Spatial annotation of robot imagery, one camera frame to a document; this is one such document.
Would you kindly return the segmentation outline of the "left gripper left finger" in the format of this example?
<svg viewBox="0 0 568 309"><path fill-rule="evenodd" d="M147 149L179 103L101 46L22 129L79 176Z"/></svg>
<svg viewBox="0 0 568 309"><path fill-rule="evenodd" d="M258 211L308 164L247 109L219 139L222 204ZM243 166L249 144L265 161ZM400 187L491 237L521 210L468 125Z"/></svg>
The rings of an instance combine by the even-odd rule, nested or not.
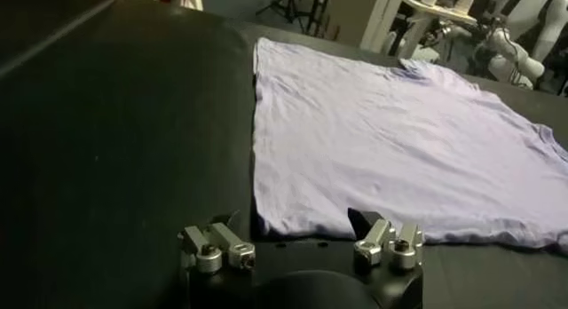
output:
<svg viewBox="0 0 568 309"><path fill-rule="evenodd" d="M256 247L236 234L239 212L217 215L203 228L186 226L177 233L182 252L182 267L199 273L218 273L224 266L252 271Z"/></svg>

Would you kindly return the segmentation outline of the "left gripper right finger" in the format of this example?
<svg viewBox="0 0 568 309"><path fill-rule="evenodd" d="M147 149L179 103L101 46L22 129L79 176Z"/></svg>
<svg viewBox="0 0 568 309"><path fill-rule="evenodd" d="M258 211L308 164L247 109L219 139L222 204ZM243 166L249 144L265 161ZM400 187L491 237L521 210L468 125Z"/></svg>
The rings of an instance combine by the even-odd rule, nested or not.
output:
<svg viewBox="0 0 568 309"><path fill-rule="evenodd" d="M395 271L411 271L422 265L423 233L414 223L395 226L378 212L349 208L347 211L356 241L355 258L364 267L386 262Z"/></svg>

